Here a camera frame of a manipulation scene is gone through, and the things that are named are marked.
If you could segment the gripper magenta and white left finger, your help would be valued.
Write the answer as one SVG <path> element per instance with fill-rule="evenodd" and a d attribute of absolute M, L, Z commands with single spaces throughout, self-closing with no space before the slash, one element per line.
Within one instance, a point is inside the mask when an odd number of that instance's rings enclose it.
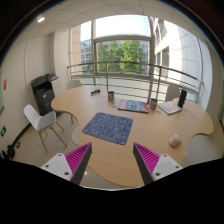
<path fill-rule="evenodd" d="M 57 153 L 42 166 L 42 169 L 79 185 L 91 154 L 92 144 L 86 143 L 67 154 Z"/>

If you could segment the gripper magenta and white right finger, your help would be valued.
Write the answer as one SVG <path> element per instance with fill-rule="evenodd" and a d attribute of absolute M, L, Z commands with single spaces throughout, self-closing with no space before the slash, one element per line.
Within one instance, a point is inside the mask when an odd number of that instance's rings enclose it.
<path fill-rule="evenodd" d="M 168 154 L 159 155 L 138 143 L 133 144 L 133 154 L 145 185 L 182 169 Z"/>

